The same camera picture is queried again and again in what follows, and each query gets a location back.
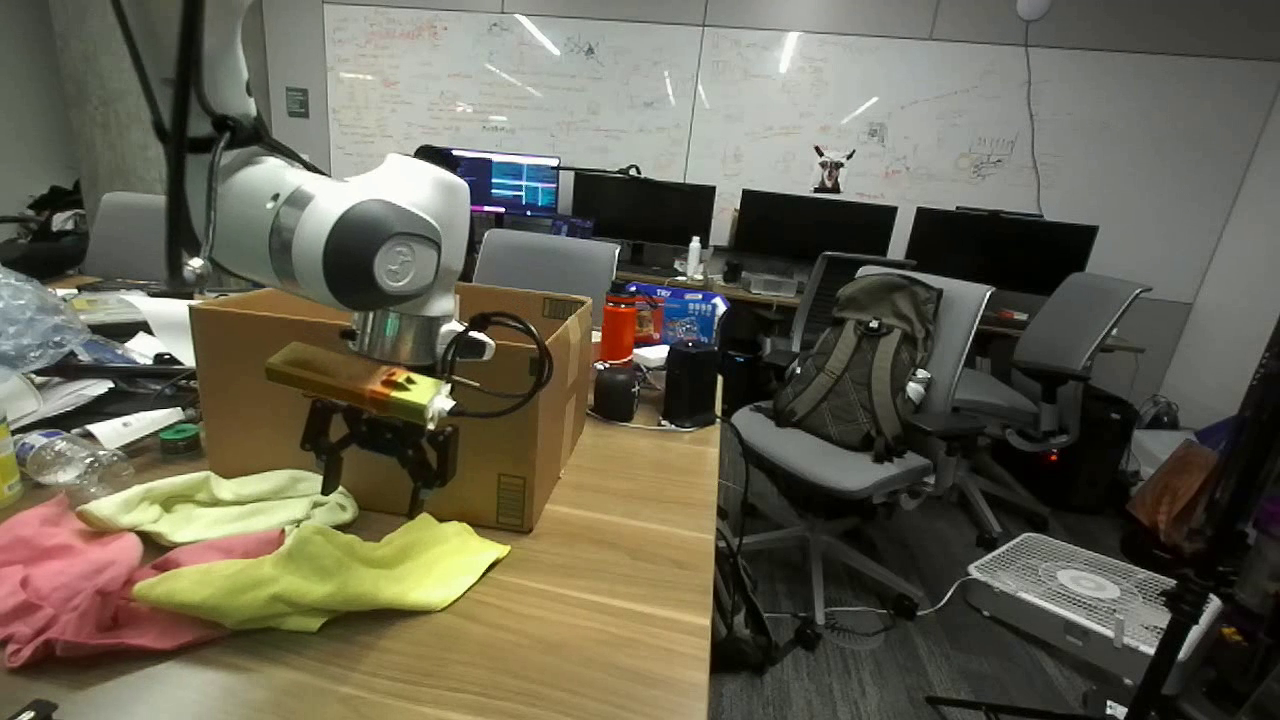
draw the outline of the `pink cloth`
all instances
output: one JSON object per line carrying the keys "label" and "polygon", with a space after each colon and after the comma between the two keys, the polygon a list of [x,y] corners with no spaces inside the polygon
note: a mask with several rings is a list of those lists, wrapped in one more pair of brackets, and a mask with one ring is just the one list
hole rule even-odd
{"label": "pink cloth", "polygon": [[65,497],[0,524],[0,664],[28,666],[45,657],[171,652],[224,627],[136,605],[136,579],[252,560],[283,543],[283,533],[252,533],[188,543],[142,563],[131,533],[86,528]]}

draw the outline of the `whiteboard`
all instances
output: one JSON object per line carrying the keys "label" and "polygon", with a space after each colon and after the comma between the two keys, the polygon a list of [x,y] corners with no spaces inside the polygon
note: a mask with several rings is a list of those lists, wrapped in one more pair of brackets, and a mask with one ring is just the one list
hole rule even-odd
{"label": "whiteboard", "polygon": [[545,152],[738,189],[812,191],[816,152],[857,152],[848,198],[1035,206],[1098,222],[1094,271],[1190,298],[1249,174],[1280,62],[1033,50],[869,35],[545,18],[322,4],[332,166],[415,144]]}

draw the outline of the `plastic bag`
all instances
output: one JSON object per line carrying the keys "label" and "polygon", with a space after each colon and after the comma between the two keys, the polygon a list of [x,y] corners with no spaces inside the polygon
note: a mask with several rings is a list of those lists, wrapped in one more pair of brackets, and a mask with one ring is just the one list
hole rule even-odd
{"label": "plastic bag", "polygon": [[45,283],[0,266],[0,366],[35,373],[82,337],[86,327]]}

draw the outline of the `desk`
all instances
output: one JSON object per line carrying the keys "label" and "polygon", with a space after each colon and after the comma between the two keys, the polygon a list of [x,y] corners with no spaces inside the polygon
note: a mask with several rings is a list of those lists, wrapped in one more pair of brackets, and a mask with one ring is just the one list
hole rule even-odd
{"label": "desk", "polygon": [[706,716],[714,477],[720,428],[586,420],[539,528],[454,607],[0,674],[0,716]]}

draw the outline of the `towel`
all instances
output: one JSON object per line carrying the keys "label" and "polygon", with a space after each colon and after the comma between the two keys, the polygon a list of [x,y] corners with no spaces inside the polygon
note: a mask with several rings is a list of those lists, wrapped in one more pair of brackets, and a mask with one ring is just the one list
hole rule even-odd
{"label": "towel", "polygon": [[136,600],[224,627],[314,632],[342,613],[439,613],[508,556],[468,524],[415,515],[383,538],[308,524],[276,556],[139,579]]}
{"label": "towel", "polygon": [[183,471],[80,503],[80,521],[131,528],[161,543],[196,543],[263,528],[349,524],[355,521],[355,497],[349,487],[322,497],[320,477],[298,468],[235,478]]}
{"label": "towel", "polygon": [[220,624],[157,613],[129,586],[188,563],[268,556],[283,533],[188,543],[142,563],[136,533],[90,533],[66,497],[0,524],[0,664],[45,657],[171,652],[224,636]]}

